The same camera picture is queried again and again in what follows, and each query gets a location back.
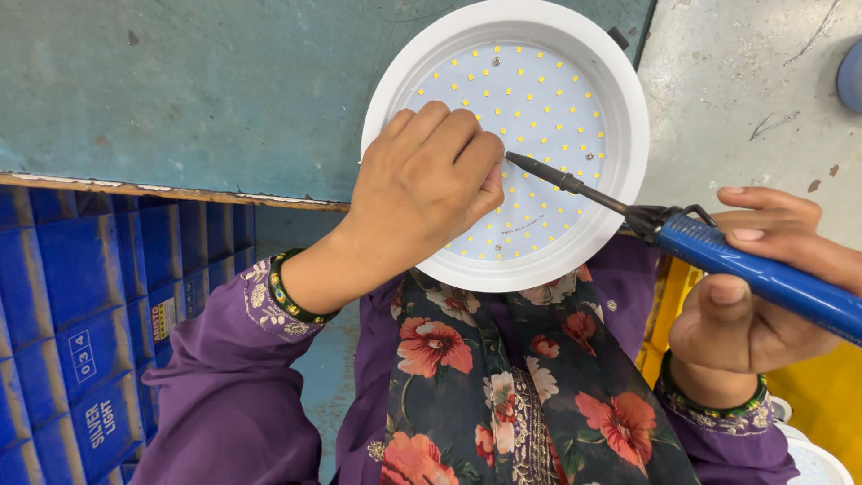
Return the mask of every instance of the led panel light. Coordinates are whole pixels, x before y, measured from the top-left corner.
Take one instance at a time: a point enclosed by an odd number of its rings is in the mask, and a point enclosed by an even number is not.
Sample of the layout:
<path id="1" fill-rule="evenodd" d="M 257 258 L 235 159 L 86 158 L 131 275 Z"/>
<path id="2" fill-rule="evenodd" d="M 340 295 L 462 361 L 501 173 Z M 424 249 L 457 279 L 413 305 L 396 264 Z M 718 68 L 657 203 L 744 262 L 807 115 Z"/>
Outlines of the led panel light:
<path id="1" fill-rule="evenodd" d="M 469 99 L 467 109 L 506 149 L 594 174 L 584 183 L 634 202 L 647 161 L 643 92 L 619 47 L 574 11 L 539 0 L 490 0 L 423 30 L 372 97 L 363 153 L 396 112 L 432 99 L 453 110 Z M 420 270 L 469 290 L 534 287 L 585 262 L 622 222 L 508 161 L 502 172 L 505 202 Z"/>

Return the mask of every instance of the purple kurta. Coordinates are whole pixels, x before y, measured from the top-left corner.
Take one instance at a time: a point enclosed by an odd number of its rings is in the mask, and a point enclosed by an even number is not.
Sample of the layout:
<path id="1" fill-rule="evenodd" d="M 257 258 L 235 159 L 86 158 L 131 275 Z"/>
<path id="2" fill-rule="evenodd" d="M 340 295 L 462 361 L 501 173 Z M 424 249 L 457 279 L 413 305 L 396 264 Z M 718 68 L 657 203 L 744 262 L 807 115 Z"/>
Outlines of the purple kurta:
<path id="1" fill-rule="evenodd" d="M 653 304 L 658 257 L 642 242 L 616 236 L 588 263 L 604 323 L 633 359 Z M 159 432 L 137 467 L 135 485 L 319 482 L 320 435 L 300 403 L 303 378 L 290 366 L 322 325 L 297 322 L 278 308 L 266 285 L 269 270 L 267 259 L 218 287 L 201 316 L 174 329 L 170 364 L 145 374 L 146 384 L 161 386 Z M 360 301 L 356 399 L 338 434 L 333 482 L 379 481 L 381 464 L 368 445 L 384 440 L 398 333 L 390 303 L 400 278 Z M 490 311 L 516 365 L 523 354 L 511 341 L 505 303 Z M 657 389 L 704 484 L 786 483 L 798 474 L 784 435 L 770 424 L 771 412 L 712 419 L 680 408 Z"/>

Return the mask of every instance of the blue soldering iron handle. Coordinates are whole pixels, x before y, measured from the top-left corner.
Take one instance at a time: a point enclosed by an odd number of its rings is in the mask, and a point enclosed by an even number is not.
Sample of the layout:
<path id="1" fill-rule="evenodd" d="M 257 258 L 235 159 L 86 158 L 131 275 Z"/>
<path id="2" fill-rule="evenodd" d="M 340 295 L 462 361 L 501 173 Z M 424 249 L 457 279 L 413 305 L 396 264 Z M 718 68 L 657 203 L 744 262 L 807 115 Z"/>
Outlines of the blue soldering iron handle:
<path id="1" fill-rule="evenodd" d="M 684 214 L 655 238 L 666 253 L 711 274 L 732 274 L 752 293 L 862 347 L 862 299 L 786 264 L 731 247 L 724 233 Z"/>

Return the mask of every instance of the woman's left hand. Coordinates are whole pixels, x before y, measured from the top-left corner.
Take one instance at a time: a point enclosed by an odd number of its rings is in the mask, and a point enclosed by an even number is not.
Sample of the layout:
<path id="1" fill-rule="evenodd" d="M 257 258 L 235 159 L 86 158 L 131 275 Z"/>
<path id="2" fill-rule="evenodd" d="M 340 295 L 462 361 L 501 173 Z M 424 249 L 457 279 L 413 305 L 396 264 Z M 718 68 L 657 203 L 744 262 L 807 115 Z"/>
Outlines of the woman's left hand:
<path id="1" fill-rule="evenodd" d="M 820 206 L 765 187 L 723 188 L 718 198 L 725 205 L 753 209 L 714 215 L 731 245 L 862 295 L 862 253 L 816 234 Z M 729 408 L 751 398 L 756 374 L 821 356 L 839 341 L 752 296 L 742 279 L 712 274 L 695 285 L 671 328 L 671 373 L 690 399 Z"/>

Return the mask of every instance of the hand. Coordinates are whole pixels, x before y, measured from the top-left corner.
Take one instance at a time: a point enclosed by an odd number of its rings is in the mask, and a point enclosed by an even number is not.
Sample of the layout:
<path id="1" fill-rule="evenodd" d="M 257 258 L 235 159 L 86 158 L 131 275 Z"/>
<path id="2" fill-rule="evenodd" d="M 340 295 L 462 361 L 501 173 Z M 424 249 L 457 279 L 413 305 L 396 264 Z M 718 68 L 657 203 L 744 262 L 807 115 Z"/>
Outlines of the hand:
<path id="1" fill-rule="evenodd" d="M 502 161 L 468 110 L 399 111 L 365 151 L 341 224 L 282 265 L 287 293 L 325 314 L 424 261 L 503 203 Z"/>
<path id="2" fill-rule="evenodd" d="M 765 187 L 726 187 L 718 198 L 725 205 L 754 209 L 714 216 L 732 246 L 862 295 L 862 253 L 816 234 L 817 204 Z M 734 407 L 751 398 L 756 374 L 821 356 L 839 341 L 753 297 L 745 281 L 712 274 L 695 285 L 671 328 L 671 373 L 701 405 Z"/>

